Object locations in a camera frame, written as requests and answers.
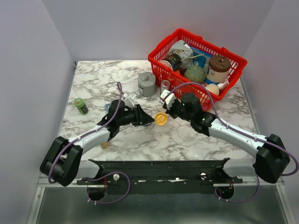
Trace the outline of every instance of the white wall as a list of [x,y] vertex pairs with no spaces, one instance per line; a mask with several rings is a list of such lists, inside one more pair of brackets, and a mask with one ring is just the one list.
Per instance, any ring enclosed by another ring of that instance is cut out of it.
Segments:
[[[243,78],[263,134],[281,136],[299,159],[299,1],[276,0],[245,54]],[[286,191],[299,223],[299,175],[286,177]]]
[[41,0],[2,0],[0,21],[0,222],[23,224],[74,63]]
[[146,59],[177,28],[243,55],[274,0],[43,0],[76,60]]

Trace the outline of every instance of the gray cylinder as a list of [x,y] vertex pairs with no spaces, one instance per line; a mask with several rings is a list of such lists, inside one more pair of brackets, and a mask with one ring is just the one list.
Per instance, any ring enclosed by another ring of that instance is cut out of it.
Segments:
[[151,97],[156,92],[156,76],[151,72],[140,73],[138,76],[139,92],[145,97]]

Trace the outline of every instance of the green melon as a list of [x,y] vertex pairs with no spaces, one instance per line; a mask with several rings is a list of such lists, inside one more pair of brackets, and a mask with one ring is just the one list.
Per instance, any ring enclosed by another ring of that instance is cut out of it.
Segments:
[[202,67],[191,65],[187,68],[184,76],[191,82],[203,83],[206,78],[206,73]]

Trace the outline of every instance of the screw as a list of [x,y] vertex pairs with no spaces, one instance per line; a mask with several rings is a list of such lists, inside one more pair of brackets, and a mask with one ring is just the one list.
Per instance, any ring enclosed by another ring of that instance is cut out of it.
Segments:
[[113,175],[113,179],[114,179],[115,181],[118,181],[119,178],[120,178],[120,176],[119,176],[118,174],[114,174],[114,175]]

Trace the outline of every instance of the marble table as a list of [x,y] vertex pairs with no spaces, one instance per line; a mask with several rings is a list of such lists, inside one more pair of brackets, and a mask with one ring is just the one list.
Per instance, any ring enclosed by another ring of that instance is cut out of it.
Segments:
[[[78,63],[71,87],[60,135],[72,137],[93,128],[106,114],[105,104],[119,98],[116,82],[121,82],[124,93],[135,92],[142,109],[155,116],[163,111],[159,104],[159,88],[150,98],[138,92],[138,74],[151,71],[148,61],[82,61]],[[84,99],[89,113],[81,115],[74,106],[75,98]],[[220,117],[245,130],[255,132],[249,105],[241,82],[216,103]],[[169,118],[164,126],[155,123],[121,131],[110,141],[110,146],[97,146],[82,159],[140,161],[140,160],[222,160],[225,157],[244,158],[248,154],[222,140],[198,134],[181,119]]]

